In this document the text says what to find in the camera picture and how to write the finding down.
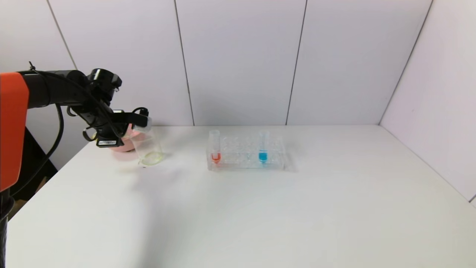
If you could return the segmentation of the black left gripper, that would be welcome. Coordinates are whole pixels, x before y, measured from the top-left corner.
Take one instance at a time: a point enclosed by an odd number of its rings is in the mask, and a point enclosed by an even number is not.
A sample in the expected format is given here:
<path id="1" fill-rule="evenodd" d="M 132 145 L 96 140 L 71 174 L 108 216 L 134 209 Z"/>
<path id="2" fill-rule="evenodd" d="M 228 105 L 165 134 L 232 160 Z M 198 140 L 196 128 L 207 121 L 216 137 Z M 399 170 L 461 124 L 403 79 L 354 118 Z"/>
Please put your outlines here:
<path id="1" fill-rule="evenodd" d="M 97 147 L 121 147 L 128 125 L 126 123 L 101 123 L 96 124 Z"/>

